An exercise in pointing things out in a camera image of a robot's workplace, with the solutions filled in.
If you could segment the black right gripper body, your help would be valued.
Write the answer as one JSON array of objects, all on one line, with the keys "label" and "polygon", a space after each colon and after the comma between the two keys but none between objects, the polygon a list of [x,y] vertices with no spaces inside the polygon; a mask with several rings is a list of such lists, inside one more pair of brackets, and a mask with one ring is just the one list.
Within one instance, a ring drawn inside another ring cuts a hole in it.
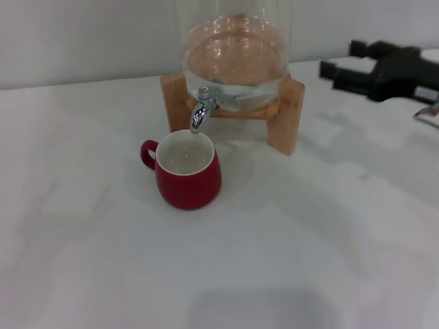
[{"label": "black right gripper body", "polygon": [[438,63],[424,59],[418,47],[377,41],[368,45],[368,57],[376,60],[370,73],[370,100],[402,97],[423,103],[438,101]]}]

